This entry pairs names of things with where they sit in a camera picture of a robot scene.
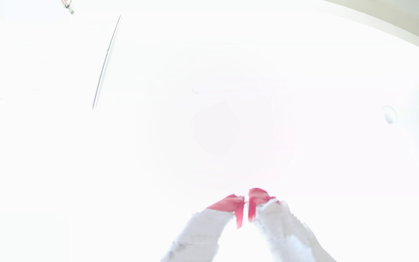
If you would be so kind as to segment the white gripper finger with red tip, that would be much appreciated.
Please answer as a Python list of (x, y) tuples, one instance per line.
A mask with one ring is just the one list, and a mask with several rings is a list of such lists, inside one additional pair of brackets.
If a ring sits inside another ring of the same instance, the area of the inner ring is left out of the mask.
[(261, 188), (249, 189), (248, 198), (248, 220), (266, 241), (274, 262), (336, 261), (286, 201)]
[(219, 240), (226, 226), (243, 223), (245, 197), (231, 194), (196, 212), (172, 241), (161, 262), (212, 262), (219, 250)]

